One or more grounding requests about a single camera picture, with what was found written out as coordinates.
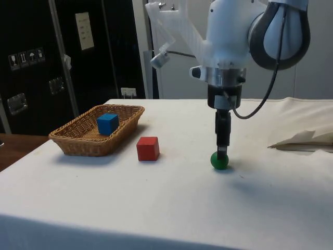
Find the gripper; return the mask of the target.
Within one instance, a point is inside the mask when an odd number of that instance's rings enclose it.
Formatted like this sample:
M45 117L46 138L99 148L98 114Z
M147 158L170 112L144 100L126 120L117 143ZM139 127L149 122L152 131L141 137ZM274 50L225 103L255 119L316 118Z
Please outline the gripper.
M231 109L230 103L224 93L230 97L232 105L238 108L241 103L241 85L234 87L217 87L208 84L208 105L217 109L215 113L215 134L217 144L217 159L227 158L227 148L230 144L231 115L227 110Z

